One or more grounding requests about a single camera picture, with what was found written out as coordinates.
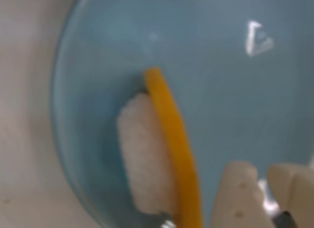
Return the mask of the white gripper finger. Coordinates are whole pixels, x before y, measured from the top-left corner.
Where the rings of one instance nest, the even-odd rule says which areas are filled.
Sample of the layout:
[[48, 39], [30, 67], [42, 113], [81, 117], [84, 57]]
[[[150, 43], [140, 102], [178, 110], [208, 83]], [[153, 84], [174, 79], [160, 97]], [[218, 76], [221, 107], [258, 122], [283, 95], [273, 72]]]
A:
[[220, 177], [212, 206], [211, 228], [273, 228], [263, 207], [258, 171], [250, 163], [228, 163]]
[[314, 226], [314, 170], [280, 163], [267, 169], [267, 181], [274, 199], [288, 211], [300, 228]]

